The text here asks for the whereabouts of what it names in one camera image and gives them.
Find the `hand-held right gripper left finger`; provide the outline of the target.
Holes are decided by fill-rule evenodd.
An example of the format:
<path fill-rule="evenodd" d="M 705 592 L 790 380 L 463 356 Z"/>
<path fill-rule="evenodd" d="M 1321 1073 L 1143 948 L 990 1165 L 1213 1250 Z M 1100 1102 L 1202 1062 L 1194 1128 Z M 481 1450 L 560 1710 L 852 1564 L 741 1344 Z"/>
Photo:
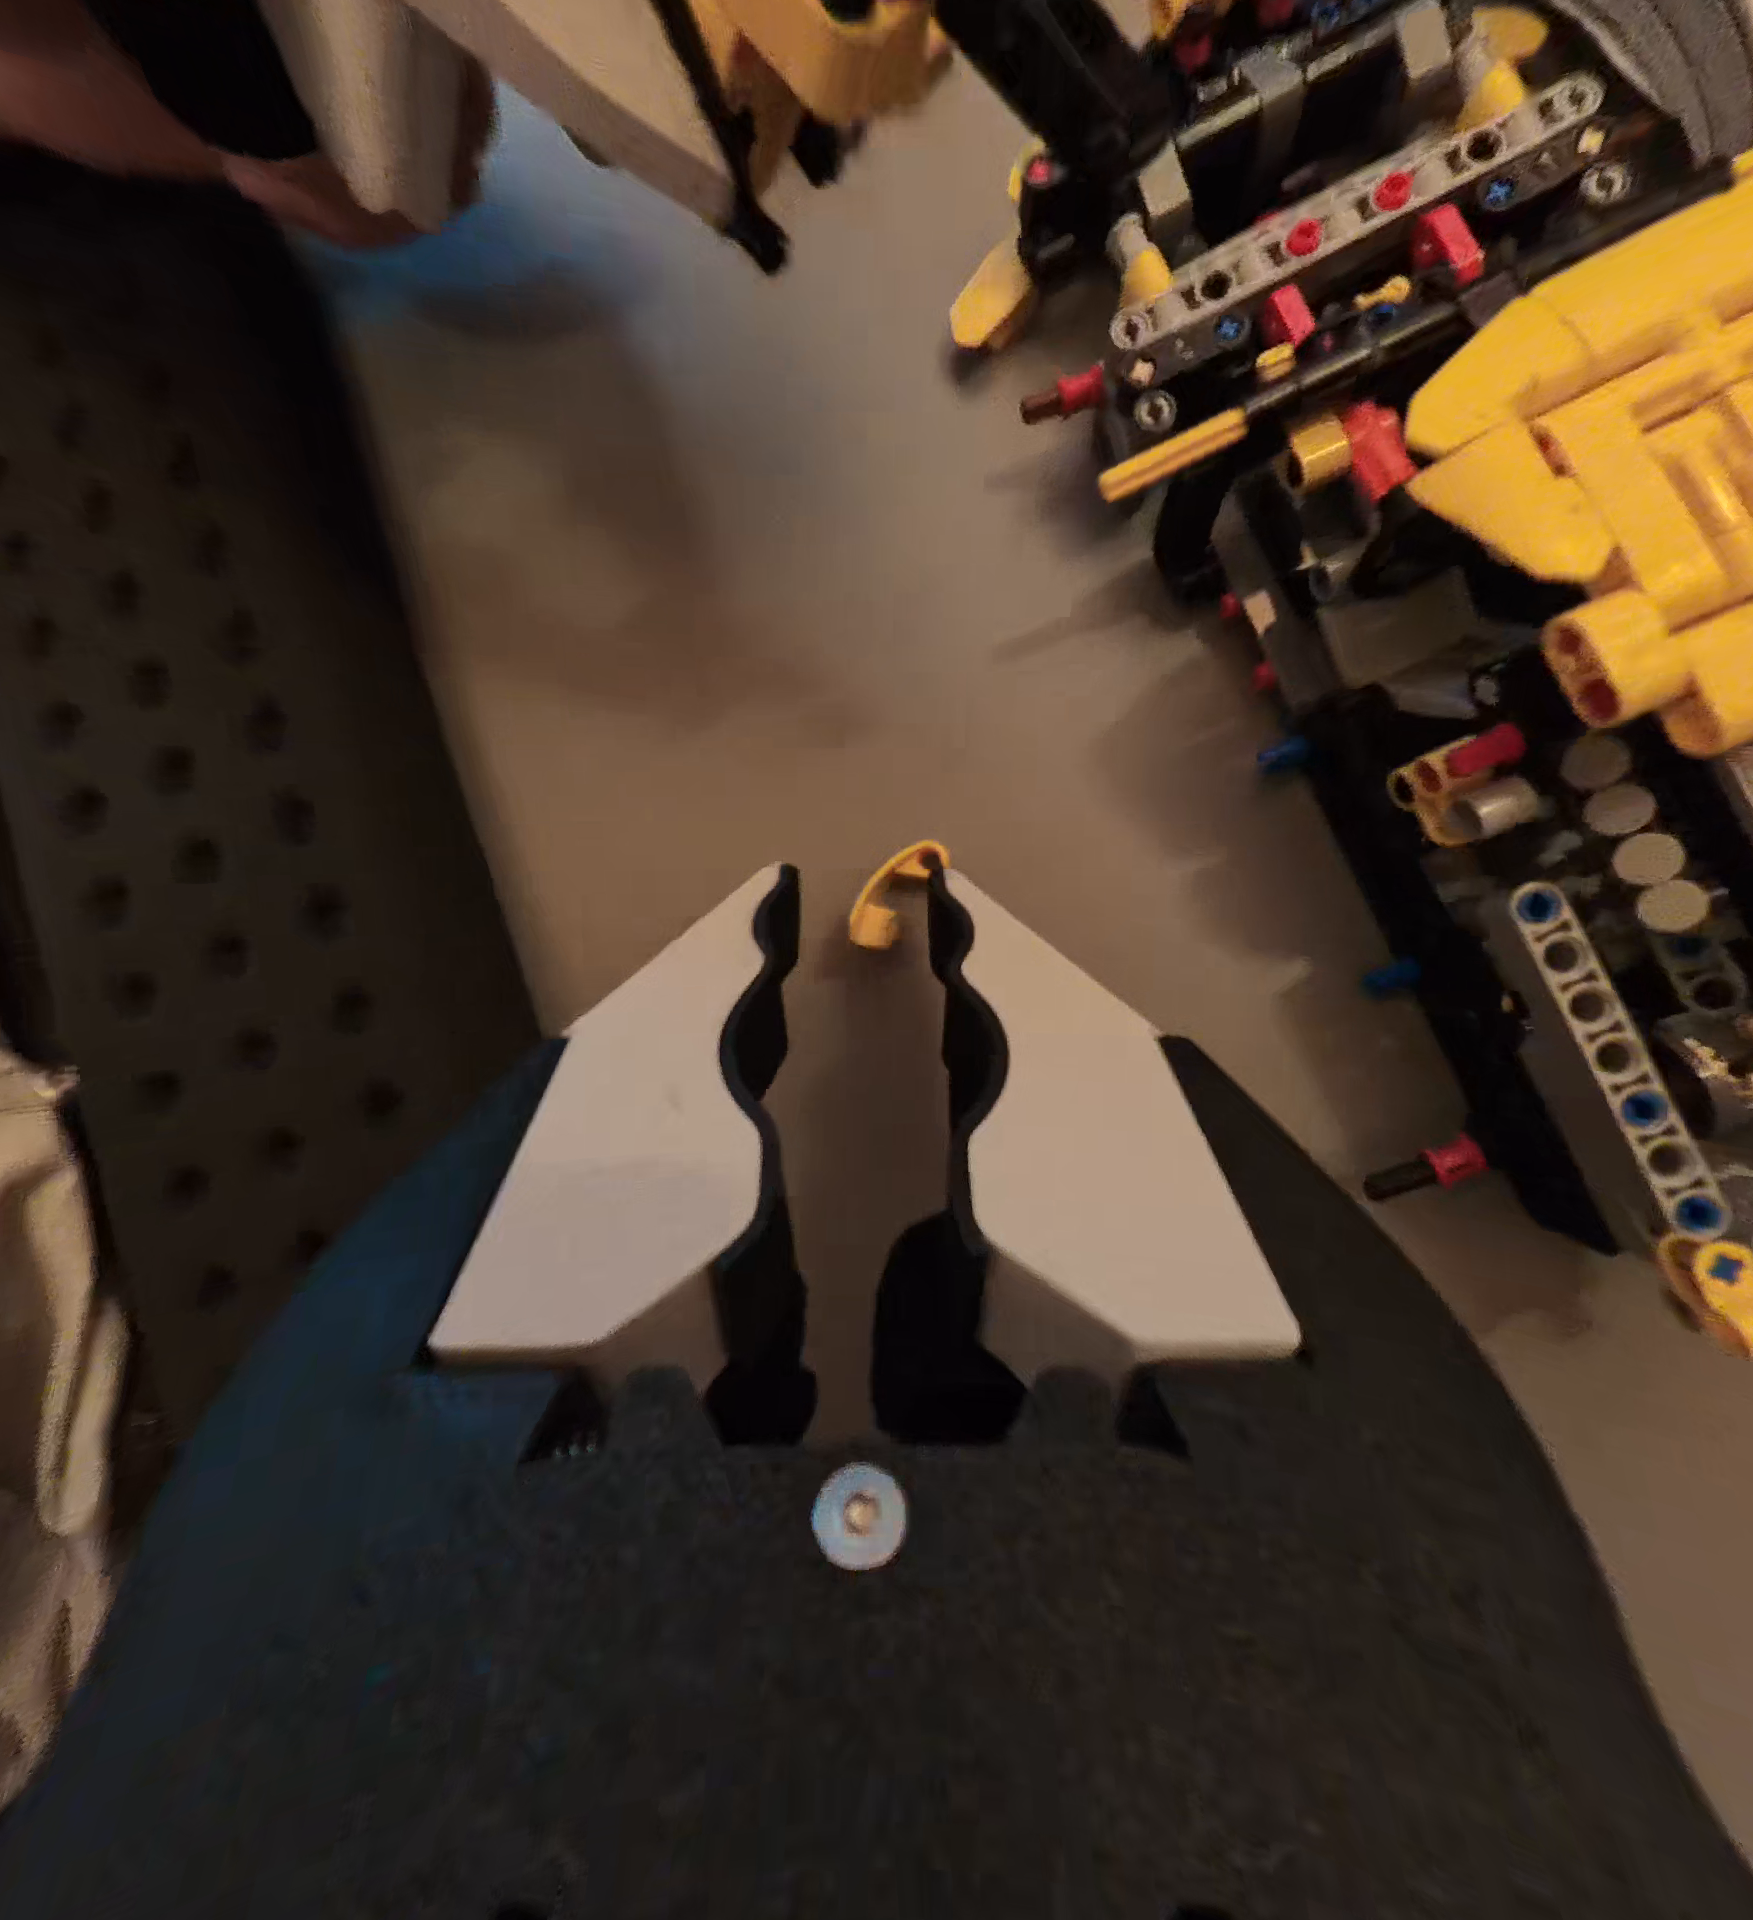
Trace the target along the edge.
<path fill-rule="evenodd" d="M 428 1359 L 683 1364 L 705 1387 L 797 1374 L 811 1285 L 774 1128 L 790 956 L 797 866 L 764 862 L 560 1036 Z"/>

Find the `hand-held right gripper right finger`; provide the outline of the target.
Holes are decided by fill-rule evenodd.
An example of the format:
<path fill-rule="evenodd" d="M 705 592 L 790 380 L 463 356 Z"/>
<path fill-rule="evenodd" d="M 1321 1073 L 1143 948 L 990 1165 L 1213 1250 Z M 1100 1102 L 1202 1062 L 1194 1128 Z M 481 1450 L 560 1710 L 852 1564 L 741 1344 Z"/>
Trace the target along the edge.
<path fill-rule="evenodd" d="M 981 1254 L 981 1349 L 1023 1385 L 1291 1359 L 1298 1318 L 1122 998 L 999 904 L 926 877 L 942 980 L 953 1221 Z"/>

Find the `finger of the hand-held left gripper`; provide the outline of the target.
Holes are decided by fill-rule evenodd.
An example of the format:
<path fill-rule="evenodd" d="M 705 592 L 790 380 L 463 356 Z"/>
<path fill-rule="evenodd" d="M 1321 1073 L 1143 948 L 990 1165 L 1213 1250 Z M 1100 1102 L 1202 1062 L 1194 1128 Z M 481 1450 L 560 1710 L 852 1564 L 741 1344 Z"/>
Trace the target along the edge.
<path fill-rule="evenodd" d="M 413 0 L 413 15 L 615 173 L 720 236 L 764 236 L 747 113 L 684 0 Z"/>

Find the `yellow toy brick assembly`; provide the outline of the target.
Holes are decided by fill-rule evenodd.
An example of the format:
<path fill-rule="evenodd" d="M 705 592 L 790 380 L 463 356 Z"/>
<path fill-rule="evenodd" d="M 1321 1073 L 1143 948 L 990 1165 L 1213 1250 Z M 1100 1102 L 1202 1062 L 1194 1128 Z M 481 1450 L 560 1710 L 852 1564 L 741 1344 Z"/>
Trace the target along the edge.
<path fill-rule="evenodd" d="M 764 210 L 774 173 L 790 158 L 815 185 L 838 178 L 845 140 L 953 71 L 923 0 L 683 0 L 655 22 L 729 178 L 720 236 L 764 270 L 782 264 L 782 224 Z"/>

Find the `yellow curved toy piece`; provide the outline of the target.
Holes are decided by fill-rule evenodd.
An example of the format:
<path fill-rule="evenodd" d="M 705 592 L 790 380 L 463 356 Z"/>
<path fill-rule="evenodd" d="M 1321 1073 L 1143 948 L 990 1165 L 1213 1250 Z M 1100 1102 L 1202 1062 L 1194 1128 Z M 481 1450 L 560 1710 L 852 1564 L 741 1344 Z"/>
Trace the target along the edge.
<path fill-rule="evenodd" d="M 845 904 L 845 948 L 895 955 L 895 948 L 897 948 L 897 888 L 940 883 L 942 862 L 953 862 L 942 838 L 897 845 L 897 857 L 861 883 L 861 902 Z"/>

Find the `person's left hand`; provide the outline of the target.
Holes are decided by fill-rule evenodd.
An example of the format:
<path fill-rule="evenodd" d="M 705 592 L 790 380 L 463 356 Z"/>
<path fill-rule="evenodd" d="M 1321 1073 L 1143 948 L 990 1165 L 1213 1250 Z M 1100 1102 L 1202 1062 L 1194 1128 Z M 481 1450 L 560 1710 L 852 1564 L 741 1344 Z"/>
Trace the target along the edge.
<path fill-rule="evenodd" d="M 93 9 L 0 9 L 0 140 L 73 158 L 93 173 L 226 178 L 279 224 L 336 252 L 413 240 L 399 210 L 355 203 L 329 158 L 250 158 L 196 136 Z"/>

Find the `dark perforated pad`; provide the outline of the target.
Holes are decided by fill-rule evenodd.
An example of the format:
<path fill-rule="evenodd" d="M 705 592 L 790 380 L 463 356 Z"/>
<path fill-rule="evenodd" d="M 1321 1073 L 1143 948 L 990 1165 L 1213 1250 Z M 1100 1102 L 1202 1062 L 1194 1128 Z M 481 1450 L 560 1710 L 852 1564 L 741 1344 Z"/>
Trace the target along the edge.
<path fill-rule="evenodd" d="M 535 1042 L 302 255 L 0 154 L 0 809 L 165 1438 Z"/>

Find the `yellow toy car model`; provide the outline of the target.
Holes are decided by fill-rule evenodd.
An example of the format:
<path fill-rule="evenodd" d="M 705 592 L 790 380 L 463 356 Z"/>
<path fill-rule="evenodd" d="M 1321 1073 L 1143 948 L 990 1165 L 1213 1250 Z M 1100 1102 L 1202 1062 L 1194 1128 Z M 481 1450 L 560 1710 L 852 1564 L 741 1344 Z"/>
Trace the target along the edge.
<path fill-rule="evenodd" d="M 926 9 L 1032 136 L 960 356 L 1079 270 L 1174 596 L 1237 609 L 1457 1142 L 1753 1359 L 1753 154 L 1580 9 Z"/>

